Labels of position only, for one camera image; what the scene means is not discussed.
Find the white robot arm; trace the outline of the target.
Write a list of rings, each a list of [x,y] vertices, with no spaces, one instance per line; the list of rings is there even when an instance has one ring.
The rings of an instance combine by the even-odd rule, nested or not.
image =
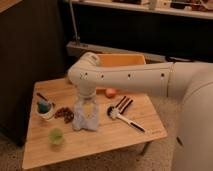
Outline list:
[[[167,96],[181,102],[172,171],[213,171],[213,63],[168,62],[102,67],[87,52],[68,70],[81,96],[98,86]]]

